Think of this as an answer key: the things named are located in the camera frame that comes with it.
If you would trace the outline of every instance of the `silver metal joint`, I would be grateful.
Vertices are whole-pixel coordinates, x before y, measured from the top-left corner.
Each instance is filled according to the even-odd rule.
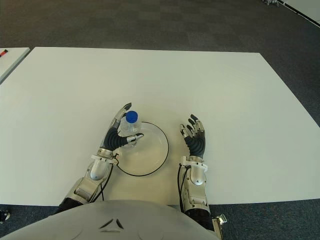
[[[96,154],[102,158],[111,159],[114,153],[108,149],[100,147]]]
[[[193,161],[193,162],[198,162],[198,163],[204,162],[204,160],[199,156],[190,156],[188,161]]]

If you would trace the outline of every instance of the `white table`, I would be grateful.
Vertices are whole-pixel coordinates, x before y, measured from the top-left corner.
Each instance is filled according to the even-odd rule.
[[[14,47],[0,48],[0,53],[5,49],[7,49],[8,52],[0,57],[0,84],[30,51],[28,47]]]
[[[259,53],[36,47],[0,87],[0,203],[58,205],[128,102],[169,155],[149,176],[115,169],[106,199],[178,204],[190,113],[210,204],[320,198],[320,129]]]

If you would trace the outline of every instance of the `metal bracket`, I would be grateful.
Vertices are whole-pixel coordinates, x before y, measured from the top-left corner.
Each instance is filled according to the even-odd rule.
[[[224,236],[222,234],[222,225],[225,224],[226,222],[227,222],[227,218],[223,213],[212,219],[214,232],[216,233],[216,235],[220,240],[224,240]]]
[[[1,211],[0,210],[0,224],[3,224],[5,220],[8,220],[10,218],[10,213],[8,210]]]

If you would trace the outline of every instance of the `wire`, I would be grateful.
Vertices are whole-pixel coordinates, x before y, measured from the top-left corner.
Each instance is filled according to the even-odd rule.
[[[190,166],[186,166],[185,168],[186,168],[186,170],[185,170],[184,175],[183,175],[180,193],[181,193],[181,191],[182,191],[182,186],[184,185],[184,181],[185,181],[185,178],[186,178],[186,174],[187,174],[188,170],[190,169]]]
[[[110,170],[110,173],[109,173],[108,178],[106,179],[106,181],[105,181],[103,187],[101,188],[101,191],[99,192],[99,194],[91,201],[91,203],[94,203],[94,202],[98,199],[98,197],[99,197],[101,194],[103,194],[103,191],[105,190],[105,188],[106,188],[106,186],[107,186],[107,184],[108,184],[108,182],[109,182],[109,179],[110,179],[110,177],[111,177],[111,174],[112,174],[112,170],[113,170],[113,169],[114,169],[114,165],[111,165],[111,170]]]
[[[185,181],[185,178],[186,178],[186,175],[187,175],[187,171],[189,170],[190,166],[185,166],[186,170],[184,172],[184,175],[183,175],[183,178],[182,178],[182,184],[181,184],[181,187],[180,187],[180,170],[181,170],[181,166],[182,166],[181,163],[179,163],[179,170],[178,170],[178,174],[177,174],[177,183],[178,183],[180,210],[181,210],[182,213],[184,213],[185,210],[184,210],[184,204],[183,204],[183,201],[182,201],[181,192],[182,192],[182,187],[184,185],[184,181]]]
[[[102,201],[105,200],[105,196],[104,196],[104,191],[102,190],[102,184],[100,183],[100,189],[101,189],[101,196],[102,196]]]

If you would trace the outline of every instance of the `water bottle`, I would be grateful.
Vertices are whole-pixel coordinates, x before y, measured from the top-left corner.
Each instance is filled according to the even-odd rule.
[[[131,135],[136,135],[141,130],[141,121],[138,118],[138,113],[135,111],[128,111],[121,119],[120,122],[120,136],[128,137]],[[129,142],[127,145],[124,145],[125,148],[133,148],[137,144],[137,141]]]

